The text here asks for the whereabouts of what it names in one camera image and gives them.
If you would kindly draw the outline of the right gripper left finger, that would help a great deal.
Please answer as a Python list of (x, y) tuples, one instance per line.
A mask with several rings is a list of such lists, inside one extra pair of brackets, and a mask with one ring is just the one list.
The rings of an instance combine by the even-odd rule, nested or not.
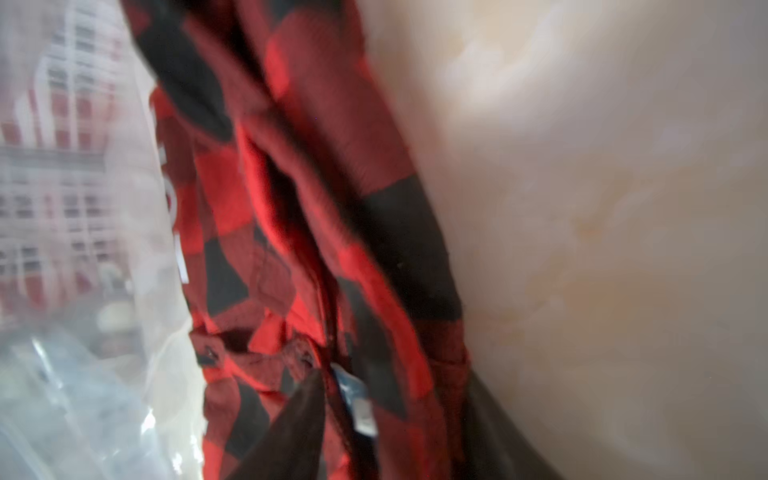
[(229, 479), (315, 479), (325, 429), (323, 375), (313, 370), (272, 420), (257, 392), (238, 384), (241, 408), (225, 451), (238, 460)]

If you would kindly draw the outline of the red black plaid shirt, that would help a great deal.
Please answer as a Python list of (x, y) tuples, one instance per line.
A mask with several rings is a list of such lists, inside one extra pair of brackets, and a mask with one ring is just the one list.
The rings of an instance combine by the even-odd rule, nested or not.
[(320, 479), (458, 479), (470, 373), (438, 222), (353, 1), (126, 1), (223, 479), (300, 383)]

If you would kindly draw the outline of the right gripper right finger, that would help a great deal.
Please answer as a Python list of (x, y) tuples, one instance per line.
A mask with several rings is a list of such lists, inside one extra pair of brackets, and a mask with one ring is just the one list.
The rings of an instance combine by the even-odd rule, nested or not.
[(523, 436), (476, 373), (469, 378), (463, 427), (463, 479), (562, 479)]

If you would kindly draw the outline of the clear vacuum bag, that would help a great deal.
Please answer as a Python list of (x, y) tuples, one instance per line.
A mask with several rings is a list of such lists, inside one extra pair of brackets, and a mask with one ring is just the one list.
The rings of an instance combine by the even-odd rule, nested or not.
[(198, 479), (151, 73), (116, 1), (1, 5), (1, 475)]

